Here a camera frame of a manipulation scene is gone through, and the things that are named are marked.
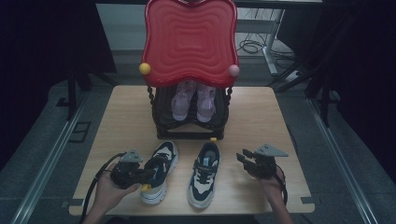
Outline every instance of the yellow ball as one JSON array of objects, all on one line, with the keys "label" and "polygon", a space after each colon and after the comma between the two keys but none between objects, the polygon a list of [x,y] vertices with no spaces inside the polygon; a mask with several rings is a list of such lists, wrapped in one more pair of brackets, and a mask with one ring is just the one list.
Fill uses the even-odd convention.
[{"label": "yellow ball", "polygon": [[141,63],[139,66],[139,71],[143,75],[147,75],[150,70],[151,70],[151,67],[149,66],[148,63]]}]

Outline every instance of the sneaker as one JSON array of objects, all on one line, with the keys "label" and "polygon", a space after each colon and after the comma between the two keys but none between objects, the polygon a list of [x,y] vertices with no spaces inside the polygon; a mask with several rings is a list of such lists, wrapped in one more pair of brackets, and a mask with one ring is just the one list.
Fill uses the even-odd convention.
[{"label": "sneaker", "polygon": [[208,122],[216,113],[216,88],[198,84],[197,118],[201,122]]},{"label": "sneaker", "polygon": [[155,175],[148,180],[151,189],[141,191],[140,198],[144,203],[156,204],[163,200],[166,193],[166,177],[175,169],[178,152],[175,143],[163,142],[154,151],[152,157],[145,164],[145,169],[152,169]]},{"label": "sneaker", "polygon": [[187,191],[187,198],[192,206],[206,208],[213,201],[219,163],[218,146],[214,143],[205,143],[195,160]]},{"label": "sneaker", "polygon": [[183,81],[177,84],[176,95],[171,102],[175,120],[184,120],[189,114],[190,101],[195,94],[196,87],[195,81]]}]

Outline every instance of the wavy red board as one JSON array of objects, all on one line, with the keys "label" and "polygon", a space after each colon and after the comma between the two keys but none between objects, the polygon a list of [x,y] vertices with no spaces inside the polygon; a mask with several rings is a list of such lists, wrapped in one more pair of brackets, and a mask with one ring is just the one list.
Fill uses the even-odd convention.
[{"label": "wavy red board", "polygon": [[229,67],[239,65],[231,0],[151,0],[146,6],[147,40],[142,63],[152,87],[195,80],[217,88],[233,85]]}]

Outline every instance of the pink ball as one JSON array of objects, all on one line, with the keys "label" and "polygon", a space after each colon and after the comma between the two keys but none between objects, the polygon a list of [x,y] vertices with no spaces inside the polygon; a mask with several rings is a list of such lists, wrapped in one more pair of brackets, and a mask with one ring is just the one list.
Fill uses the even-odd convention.
[{"label": "pink ball", "polygon": [[233,76],[233,77],[236,77],[239,75],[239,66],[236,64],[231,65],[228,70],[229,70],[231,76]]}]

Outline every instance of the wooden table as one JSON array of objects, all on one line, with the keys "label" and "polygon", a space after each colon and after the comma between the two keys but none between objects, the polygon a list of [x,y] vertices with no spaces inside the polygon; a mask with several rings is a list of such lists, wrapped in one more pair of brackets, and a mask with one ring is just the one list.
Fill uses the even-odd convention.
[{"label": "wooden table", "polygon": [[[310,213],[313,203],[303,203],[311,194],[290,140],[275,94],[265,87],[233,87],[230,116],[224,139],[217,141],[221,164],[216,177],[216,193],[212,204],[205,210],[190,206],[187,201],[192,166],[202,145],[209,140],[174,140],[179,152],[176,169],[167,178],[168,190],[157,205],[141,202],[137,192],[126,196],[112,209],[111,215],[125,216],[182,216],[182,215],[249,215],[271,212],[257,180],[250,177],[237,161],[236,153],[246,148],[254,150],[270,144],[289,154],[276,158],[286,174],[289,192],[288,209],[291,213]],[[112,156],[132,148],[138,150],[144,163],[162,142],[157,138],[151,116],[147,87],[118,86],[109,99],[90,155],[78,182],[74,199],[84,199],[94,175]],[[81,205],[71,205],[72,215],[81,215]]]}]

